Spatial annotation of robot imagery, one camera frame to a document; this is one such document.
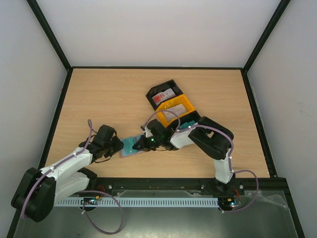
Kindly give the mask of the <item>brown leather card holder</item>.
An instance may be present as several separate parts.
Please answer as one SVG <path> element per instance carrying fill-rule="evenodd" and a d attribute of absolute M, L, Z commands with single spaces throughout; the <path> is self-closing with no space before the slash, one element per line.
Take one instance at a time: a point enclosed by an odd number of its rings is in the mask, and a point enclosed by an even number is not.
<path fill-rule="evenodd" d="M 119 156 L 121 158 L 125 158 L 129 156 L 145 153 L 145 151 L 133 149 L 134 144 L 140 138 L 141 138 L 141 134 L 120 139 L 120 141 L 123 143 L 123 148 L 119 151 Z"/>

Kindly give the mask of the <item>black bin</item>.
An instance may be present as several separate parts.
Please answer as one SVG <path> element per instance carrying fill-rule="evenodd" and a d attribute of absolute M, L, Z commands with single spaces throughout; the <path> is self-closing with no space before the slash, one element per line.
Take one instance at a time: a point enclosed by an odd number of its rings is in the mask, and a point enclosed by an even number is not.
<path fill-rule="evenodd" d="M 156 110 L 163 102 L 183 94 L 176 82 L 171 79 L 152 87 L 146 94 L 152 108 Z"/>
<path fill-rule="evenodd" d="M 182 117 L 180 117 L 180 125 L 182 125 L 185 122 L 189 122 L 194 120 L 196 123 L 200 120 L 201 116 L 197 111 L 193 111 L 191 113 L 188 113 Z M 176 130 L 178 126 L 178 119 L 176 119 L 175 121 L 173 121 L 168 127 L 167 129 L 171 129 L 173 131 Z"/>

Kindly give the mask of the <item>yellow bin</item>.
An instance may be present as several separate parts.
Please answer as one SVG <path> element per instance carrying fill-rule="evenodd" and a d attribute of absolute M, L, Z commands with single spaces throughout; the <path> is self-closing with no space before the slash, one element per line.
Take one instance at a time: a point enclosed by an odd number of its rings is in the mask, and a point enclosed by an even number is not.
<path fill-rule="evenodd" d="M 179 118 L 188 115 L 195 111 L 195 107 L 188 100 L 185 94 L 181 94 L 177 97 L 171 98 L 165 102 L 162 102 L 156 111 L 159 111 L 157 116 L 163 126 L 167 127 L 172 122 L 177 120 L 177 117 L 171 112 L 178 115 Z"/>

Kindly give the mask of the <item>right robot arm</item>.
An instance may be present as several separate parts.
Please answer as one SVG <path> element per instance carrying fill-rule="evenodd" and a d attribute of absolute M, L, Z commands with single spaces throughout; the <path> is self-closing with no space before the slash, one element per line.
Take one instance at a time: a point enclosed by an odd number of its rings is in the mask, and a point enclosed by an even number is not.
<path fill-rule="evenodd" d="M 233 133 L 208 117 L 201 117 L 193 125 L 181 129 L 164 127 L 154 119 L 142 127 L 143 134 L 134 143 L 133 149 L 139 151 L 155 151 L 160 147 L 168 151 L 178 150 L 195 144 L 213 159 L 215 167 L 215 188 L 221 194 L 233 189 L 232 152 L 234 149 Z"/>

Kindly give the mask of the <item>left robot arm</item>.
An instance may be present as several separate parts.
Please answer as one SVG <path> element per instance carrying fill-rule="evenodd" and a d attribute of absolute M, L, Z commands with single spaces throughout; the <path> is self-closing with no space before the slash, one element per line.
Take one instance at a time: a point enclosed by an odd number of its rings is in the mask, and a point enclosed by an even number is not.
<path fill-rule="evenodd" d="M 113 127 L 102 125 L 97 132 L 81 142 L 69 155 L 41 168 L 28 169 L 11 200 L 11 206 L 22 217 L 35 222 L 45 219 L 53 207 L 63 199 L 97 187 L 97 174 L 87 166 L 101 157 L 111 158 L 123 148 Z"/>

